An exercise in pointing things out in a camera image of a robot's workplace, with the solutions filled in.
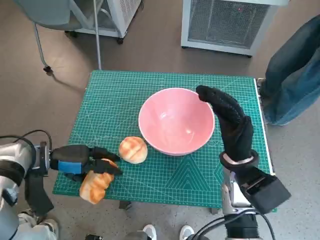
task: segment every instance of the table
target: table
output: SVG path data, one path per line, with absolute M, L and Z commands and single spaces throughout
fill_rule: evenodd
M 273 173 L 254 78 L 207 74 L 101 71 L 91 73 L 69 144 L 105 147 L 117 153 L 127 136 L 140 136 L 138 114 L 153 93 L 181 87 L 195 91 L 198 85 L 218 88 L 235 97 L 254 127 L 252 148 L 260 156 L 259 168 Z M 224 150 L 219 121 L 208 143 L 186 156 L 164 155 L 148 146 L 147 160 L 123 170 L 106 191 L 106 199 L 161 204 L 221 207 L 223 181 L 219 154 Z M 79 196 L 80 183 L 58 174 L 53 193 Z

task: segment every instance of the black cable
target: black cable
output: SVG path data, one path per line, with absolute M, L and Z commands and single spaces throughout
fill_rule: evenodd
M 32 144 L 32 142 L 29 139 L 27 139 L 23 136 L 18 136 L 18 135 L 4 135 L 4 136 L 0 136 L 0 139 L 18 139 L 18 140 L 22 140 L 26 144 L 28 144 L 31 148 L 31 158 L 32 158 L 32 163 L 31 163 L 28 171 L 30 171 L 34 167 L 34 165 L 36 163 L 36 153 L 37 152 L 36 152 L 35 146 Z
M 45 133 L 47 135 L 47 137 L 49 139 L 49 150 L 51 152 L 52 151 L 52 138 L 51 138 L 50 134 L 47 131 L 42 130 L 42 129 L 36 129 L 36 130 L 32 130 L 32 131 L 29 131 L 29 132 L 23 134 L 21 137 L 24 138 L 25 136 L 28 136 L 28 135 L 36 133 L 36 132 L 43 132 L 43 133 Z
M 222 216 L 222 217 L 216 218 L 215 220 L 209 222 L 207 225 L 205 225 L 205 226 L 202 227 L 199 231 L 197 231 L 196 234 L 193 235 L 193 237 L 191 238 L 191 240 L 196 240 L 196 239 L 197 239 L 196 237 L 197 237 L 199 234 L 201 234 L 202 231 L 203 231 L 204 229 L 206 229 L 209 225 L 211 225 L 211 224 L 213 224 L 213 223 L 215 223 L 215 222 L 217 222 L 217 221 L 219 221 L 219 220 L 223 220 L 223 219 L 225 219 L 225 218 Z
M 264 214 L 261 214 L 258 210 L 256 209 L 247 209 L 247 210 L 244 210 L 243 212 L 239 213 L 238 215 L 236 215 L 235 217 L 229 219 L 229 220 L 224 220 L 224 221 L 221 221 L 221 222 L 218 222 L 216 223 L 215 225 L 213 226 L 210 226 L 208 227 L 207 229 L 205 229 L 200 235 L 199 235 L 199 238 L 203 237 L 204 235 L 206 235 L 208 232 L 212 231 L 213 229 L 216 229 L 218 228 L 219 226 L 221 225 L 226 225 L 226 224 L 229 224 L 231 222 L 233 222 L 234 220 L 242 217 L 243 215 L 245 215 L 246 213 L 256 213 L 257 215 L 260 215 L 261 217 L 263 217 L 263 219 L 265 220 L 266 224 L 268 225 L 269 227 L 269 230 L 270 230 L 270 233 L 271 233 L 271 237 L 272 237 L 272 240 L 276 240 L 276 236 L 275 236 L 275 232 L 271 226 L 271 223 L 270 221 L 268 220 L 268 218 L 264 215 Z

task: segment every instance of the floor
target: floor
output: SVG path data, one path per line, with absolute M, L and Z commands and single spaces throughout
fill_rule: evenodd
M 311 17 L 319 14 L 319 0 L 292 0 L 281 8 L 257 54 L 239 55 L 201 49 L 181 49 L 182 0 L 145 0 L 144 10 L 132 22 L 123 45 L 101 38 L 105 70 L 211 73 L 263 77 L 273 53 Z M 21 135 L 33 129 L 52 134 L 54 147 L 68 142 L 89 74 L 97 68 L 95 37 L 39 29 L 45 58 L 55 78 L 42 71 L 31 22 L 13 1 L 0 1 L 0 111 L 1 135 Z M 284 127 L 269 127 L 268 141 L 277 176 L 292 198 L 269 215 L 281 240 L 319 238 L 320 193 L 318 160 L 320 101 Z M 43 139 L 41 135 L 31 138 Z M 182 225 L 198 230 L 214 217 L 208 209 L 135 203 L 128 212 L 118 202 L 104 200 L 92 206 L 78 197 L 52 195 L 56 172 L 45 179 L 45 189 L 55 205 L 51 215 L 59 220 L 62 240 L 85 238 L 88 233 L 119 240 L 127 232 L 155 225 L 160 240 L 178 239 Z M 23 194 L 16 210 L 27 205 Z M 264 239 L 270 239 L 260 222 Z M 223 227 L 209 234 L 224 239 Z

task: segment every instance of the person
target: person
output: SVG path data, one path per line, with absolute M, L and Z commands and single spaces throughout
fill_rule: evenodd
M 267 124 L 283 126 L 320 95 L 320 15 L 305 23 L 271 58 L 257 81 Z
M 12 240 L 58 240 L 58 223 L 47 218 L 39 219 L 31 209 L 18 214 L 19 227 Z
M 184 225 L 181 228 L 179 240 L 191 240 L 195 234 L 193 228 L 189 225 Z M 123 240 L 157 240 L 157 232 L 153 225 L 146 225 L 142 231 L 131 232 L 126 235 Z M 203 236 L 201 239 L 197 240 L 209 240 L 207 237 Z

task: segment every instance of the bread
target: bread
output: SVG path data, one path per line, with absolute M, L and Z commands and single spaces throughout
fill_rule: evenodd
M 103 158 L 102 160 L 109 161 L 109 163 L 115 167 L 118 167 L 113 161 Z M 79 190 L 79 195 L 82 199 L 88 201 L 92 204 L 97 204 L 104 198 L 106 194 L 106 189 L 109 187 L 110 183 L 115 179 L 113 174 L 109 173 L 94 173 L 90 170 Z
M 148 148 L 144 140 L 137 136 L 127 136 L 119 146 L 121 158 L 131 164 L 144 162 L 148 155 Z

